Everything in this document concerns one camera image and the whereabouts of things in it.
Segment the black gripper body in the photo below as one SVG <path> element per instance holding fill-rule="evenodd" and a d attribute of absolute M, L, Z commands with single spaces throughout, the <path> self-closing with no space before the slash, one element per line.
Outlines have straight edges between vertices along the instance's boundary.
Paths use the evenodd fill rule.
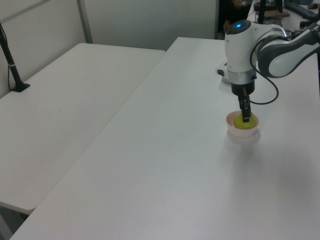
<path fill-rule="evenodd" d="M 255 90 L 255 81 L 252 80 L 245 84 L 234 84 L 231 83 L 231 91 L 238 97 L 245 97 L 252 94 Z"/>

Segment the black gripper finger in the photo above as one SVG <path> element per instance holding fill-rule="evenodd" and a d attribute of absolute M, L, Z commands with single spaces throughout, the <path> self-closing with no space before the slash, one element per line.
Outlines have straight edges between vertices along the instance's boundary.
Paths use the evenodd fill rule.
<path fill-rule="evenodd" d="M 242 87 L 240 91 L 240 95 L 238 96 L 239 100 L 239 107 L 241 110 L 242 115 L 242 121 L 244 123 L 248 123 L 251 119 L 251 101 L 250 96 L 247 93 L 247 89 L 245 87 Z"/>

